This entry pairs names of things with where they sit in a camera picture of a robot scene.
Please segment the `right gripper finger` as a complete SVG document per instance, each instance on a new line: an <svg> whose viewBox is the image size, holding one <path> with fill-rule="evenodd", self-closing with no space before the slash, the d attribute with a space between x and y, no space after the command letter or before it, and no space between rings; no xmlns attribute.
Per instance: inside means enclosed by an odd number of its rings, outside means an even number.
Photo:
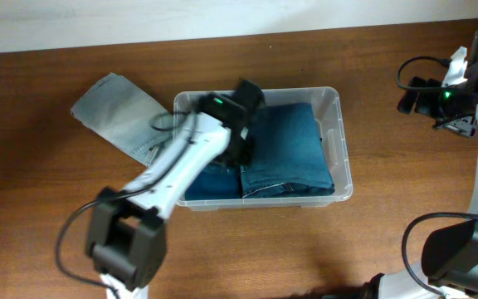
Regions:
<svg viewBox="0 0 478 299"><path fill-rule="evenodd" d="M440 87L441 82L435 79L423 80L420 79L415 87ZM425 116L440 116L438 100L440 92L419 92L415 104L414 111Z"/></svg>
<svg viewBox="0 0 478 299"><path fill-rule="evenodd" d="M414 76L409 82L409 87L424 87L424 80L420 77ZM397 109L403 114L410 114L413 106L415 105L418 98L417 91L405 91L401 100L398 102Z"/></svg>

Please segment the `teal garment with tape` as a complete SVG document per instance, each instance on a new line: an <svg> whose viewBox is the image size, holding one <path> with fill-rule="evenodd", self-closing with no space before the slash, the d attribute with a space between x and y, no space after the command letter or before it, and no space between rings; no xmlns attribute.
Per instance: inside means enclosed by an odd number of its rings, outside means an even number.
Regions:
<svg viewBox="0 0 478 299"><path fill-rule="evenodd" d="M186 201L238 199L242 195L240 170L209 164L188 187Z"/></svg>

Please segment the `dark blue jeans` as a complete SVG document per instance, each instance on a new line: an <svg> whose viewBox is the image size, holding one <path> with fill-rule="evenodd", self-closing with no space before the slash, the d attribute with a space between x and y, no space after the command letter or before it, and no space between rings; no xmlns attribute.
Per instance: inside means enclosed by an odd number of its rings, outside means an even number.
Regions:
<svg viewBox="0 0 478 299"><path fill-rule="evenodd" d="M251 163L241 167L242 197L329 196L334 181L312 105L267 106L254 119Z"/></svg>

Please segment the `light blue jeans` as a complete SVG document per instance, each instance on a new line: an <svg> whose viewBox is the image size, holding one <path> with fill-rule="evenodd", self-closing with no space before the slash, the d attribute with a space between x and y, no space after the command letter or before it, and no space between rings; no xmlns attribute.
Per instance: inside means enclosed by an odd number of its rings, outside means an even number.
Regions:
<svg viewBox="0 0 478 299"><path fill-rule="evenodd" d="M151 165L172 139L173 117L124 76L110 73L72 107L72 116L117 149Z"/></svg>

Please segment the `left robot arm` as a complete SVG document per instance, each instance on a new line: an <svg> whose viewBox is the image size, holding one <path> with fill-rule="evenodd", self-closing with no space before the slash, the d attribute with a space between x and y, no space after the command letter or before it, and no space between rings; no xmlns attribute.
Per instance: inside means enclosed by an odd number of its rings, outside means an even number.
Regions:
<svg viewBox="0 0 478 299"><path fill-rule="evenodd" d="M265 103L260 87L241 81L230 94L199 96L173 142L122 190L103 189L91 214L85 253L109 298L134 297L167 253L166 227L176 202L210 164L249 164L248 129Z"/></svg>

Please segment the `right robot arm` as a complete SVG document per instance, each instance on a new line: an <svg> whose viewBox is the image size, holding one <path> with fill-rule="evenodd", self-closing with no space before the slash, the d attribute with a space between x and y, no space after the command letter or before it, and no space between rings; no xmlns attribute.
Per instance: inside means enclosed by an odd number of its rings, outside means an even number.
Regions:
<svg viewBox="0 0 478 299"><path fill-rule="evenodd" d="M413 77L398 102L398 111L425 115L434 129L478 138L478 30L471 48L460 47L438 59L447 69L442 81ZM410 232L424 221L456 218L458 223L437 229L425 241L420 262L405 253ZM363 298L478 298L478 157L470 206L465 213L435 212L412 220L401 244L404 270L379 274L363 287Z"/></svg>

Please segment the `clear plastic storage bin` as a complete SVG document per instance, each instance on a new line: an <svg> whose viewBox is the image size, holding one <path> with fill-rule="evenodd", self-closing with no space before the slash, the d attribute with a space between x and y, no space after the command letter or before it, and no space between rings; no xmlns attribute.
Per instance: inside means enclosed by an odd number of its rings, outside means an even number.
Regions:
<svg viewBox="0 0 478 299"><path fill-rule="evenodd" d="M304 195L299 197L275 197L264 199L204 199L177 201L179 207L192 211L211 211L225 208L262 207L325 207L331 203L349 199L354 191L349 155L344 133L343 115L339 93L332 87L304 87L265 89L268 106L294 103L311 104L317 130L323 147L325 165L334 181L334 192L330 196Z"/></svg>

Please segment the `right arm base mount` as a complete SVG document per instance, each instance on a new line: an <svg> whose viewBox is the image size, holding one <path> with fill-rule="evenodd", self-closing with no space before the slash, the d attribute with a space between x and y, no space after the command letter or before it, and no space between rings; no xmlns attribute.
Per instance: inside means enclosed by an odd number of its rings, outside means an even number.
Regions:
<svg viewBox="0 0 478 299"><path fill-rule="evenodd" d="M330 291L322 292L320 299L378 299L379 284L384 274L379 273L365 282L360 287L339 287Z"/></svg>

